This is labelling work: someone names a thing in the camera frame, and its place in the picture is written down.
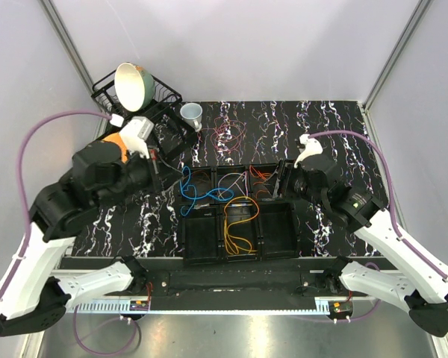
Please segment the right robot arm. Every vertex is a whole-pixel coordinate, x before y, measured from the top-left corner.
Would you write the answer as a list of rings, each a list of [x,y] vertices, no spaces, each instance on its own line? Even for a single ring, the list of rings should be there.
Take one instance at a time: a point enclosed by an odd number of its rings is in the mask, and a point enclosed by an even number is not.
[[[371,244],[401,274],[391,276],[338,257],[323,272],[328,293],[364,293],[400,308],[433,336],[448,333],[448,266],[393,224],[390,212],[373,193],[345,183],[333,160],[323,154],[302,161],[281,160],[274,195],[320,207],[332,224]]]

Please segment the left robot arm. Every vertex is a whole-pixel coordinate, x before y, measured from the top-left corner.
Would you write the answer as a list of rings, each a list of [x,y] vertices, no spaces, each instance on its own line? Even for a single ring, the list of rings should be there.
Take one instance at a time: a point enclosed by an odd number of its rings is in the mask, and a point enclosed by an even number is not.
[[[44,331],[68,309],[99,296],[144,293],[147,270],[133,257],[74,279],[58,279],[52,271],[101,209],[136,193],[164,192],[181,178],[159,157],[134,152],[123,161],[114,142],[95,141],[76,152],[72,168],[43,188],[28,211],[28,232],[0,282],[0,337]]]

